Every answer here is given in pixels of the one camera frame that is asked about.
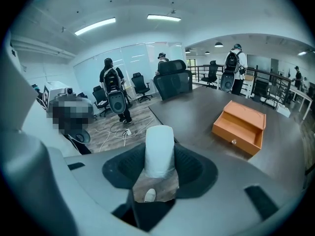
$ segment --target wooden floor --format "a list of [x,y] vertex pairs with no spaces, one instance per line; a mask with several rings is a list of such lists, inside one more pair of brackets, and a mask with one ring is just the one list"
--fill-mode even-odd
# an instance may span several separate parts
[[[133,106],[130,108],[132,117],[131,124],[120,123],[119,117],[112,112],[107,112],[105,118],[97,117],[98,120],[89,126],[89,134],[91,136],[91,142],[88,145],[89,150],[92,153],[99,152],[100,147],[108,137],[108,132],[100,133],[93,129],[96,129],[97,131],[110,131],[110,128],[112,127],[113,131],[117,131],[121,128],[129,128],[133,136],[141,128],[143,128],[137,134],[137,136],[132,139],[127,139],[126,145],[137,145],[139,143],[145,142],[146,130],[149,127],[160,125],[160,122],[155,118],[148,106],[159,101],[161,101],[161,98],[158,94],[156,94],[153,96],[151,101],[147,100],[142,103],[133,102]],[[315,136],[312,132],[312,130],[315,128],[315,119],[312,113],[309,112],[307,118],[304,121],[302,120],[306,107],[307,105],[304,105],[301,112],[298,112],[299,104],[296,104],[295,108],[291,110],[290,118],[294,119],[294,121],[300,125],[304,146],[305,168],[308,169],[313,163],[315,163]],[[111,132],[107,142],[102,146],[100,151],[107,151],[123,146],[123,139],[115,138],[115,132]],[[143,202],[144,196],[150,188],[154,188],[157,191],[156,201],[167,201],[174,198],[178,188],[178,176],[176,171],[172,177],[168,179],[148,178],[142,172],[133,188],[135,200],[137,202]]]

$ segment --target ceiling light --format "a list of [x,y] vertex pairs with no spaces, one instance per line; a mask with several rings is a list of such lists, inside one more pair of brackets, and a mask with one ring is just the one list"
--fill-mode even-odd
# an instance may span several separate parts
[[170,21],[181,21],[181,18],[169,17],[169,16],[160,16],[160,15],[148,15],[147,19],[162,19]]
[[110,24],[110,23],[114,23],[116,22],[116,19],[115,18],[111,18],[111,19],[107,19],[107,20],[104,20],[104,21],[101,21],[101,22],[98,22],[96,24],[93,24],[93,25],[90,25],[90,26],[87,26],[81,30],[78,30],[77,32],[75,32],[74,34],[76,34],[77,36],[78,35],[81,35],[85,32],[87,32],[88,30],[92,30],[96,27],[100,27],[100,26],[103,26],[103,25],[107,25],[107,24]]
[[144,56],[144,54],[137,55],[137,56],[132,56],[132,58],[135,58],[135,57],[140,57],[140,56]]
[[215,44],[215,47],[223,47],[223,44],[222,44],[221,42],[217,42],[217,43]]

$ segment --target railing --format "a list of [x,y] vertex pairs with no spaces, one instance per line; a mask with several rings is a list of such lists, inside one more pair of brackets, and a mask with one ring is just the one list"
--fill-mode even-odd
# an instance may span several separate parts
[[[220,75],[223,71],[223,65],[218,66],[217,75]],[[203,82],[201,78],[206,78],[208,76],[209,67],[210,65],[188,66],[188,69],[192,72],[192,82],[203,85],[206,84],[206,82]],[[267,95],[267,86],[274,85],[279,88],[276,98],[278,97],[279,102],[285,104],[289,96],[289,89],[291,86],[291,80],[289,78],[264,70],[259,70],[258,66],[256,66],[256,68],[248,67],[246,75],[253,76],[253,86],[250,93],[251,97],[256,94],[265,98]],[[248,84],[249,83],[245,80],[242,87],[243,92],[248,90]]]

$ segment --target orange box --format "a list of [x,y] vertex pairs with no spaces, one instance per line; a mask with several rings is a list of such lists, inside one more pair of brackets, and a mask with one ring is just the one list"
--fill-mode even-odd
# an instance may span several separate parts
[[262,147],[266,115],[230,101],[213,124],[212,132],[251,155]]

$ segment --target office chair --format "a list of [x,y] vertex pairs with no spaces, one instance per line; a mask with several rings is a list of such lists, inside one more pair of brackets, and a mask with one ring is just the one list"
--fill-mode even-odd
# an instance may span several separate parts
[[216,64],[215,60],[210,62],[208,77],[206,78],[204,74],[203,75],[204,78],[201,78],[202,81],[207,82],[207,85],[203,85],[203,87],[213,88],[213,89],[217,88],[215,85],[213,85],[213,82],[215,82],[218,79],[216,76],[218,67],[219,66]]
[[145,95],[145,93],[147,91],[150,90],[149,88],[149,83],[146,83],[148,85],[148,87],[146,87],[146,85],[144,84],[144,79],[143,76],[141,75],[141,73],[134,73],[133,77],[131,78],[133,84],[134,84],[134,90],[136,91],[136,93],[139,94],[143,94],[143,96],[141,96],[138,100],[141,103],[142,100],[144,99],[148,99],[151,100],[148,96],[151,96],[151,94],[149,95]]
[[[108,107],[108,104],[109,104],[109,103],[108,103],[108,100],[107,100],[107,98],[106,98],[104,89],[103,89],[101,86],[97,86],[97,87],[93,88],[93,95],[94,95],[94,97],[95,97],[95,99],[96,99],[96,102],[94,102],[94,104],[96,105],[96,107],[97,107],[98,109],[104,108],[104,111],[101,112],[101,113],[99,114],[99,116],[101,116],[101,114],[104,113],[104,117],[105,117],[106,111],[110,110],[110,107]],[[102,100],[105,101],[105,103],[102,104],[102,105],[99,105],[99,103],[100,103]]]
[[154,84],[162,100],[192,91],[192,74],[186,70],[186,64],[182,60],[161,62],[158,70],[159,75],[154,77]]
[[281,97],[281,91],[279,87],[274,86],[274,85],[268,85],[266,87],[266,92],[267,92],[267,95],[263,104],[265,104],[267,100],[272,100],[274,102],[273,107],[275,108],[275,103],[276,103],[276,108],[277,108],[278,102]]

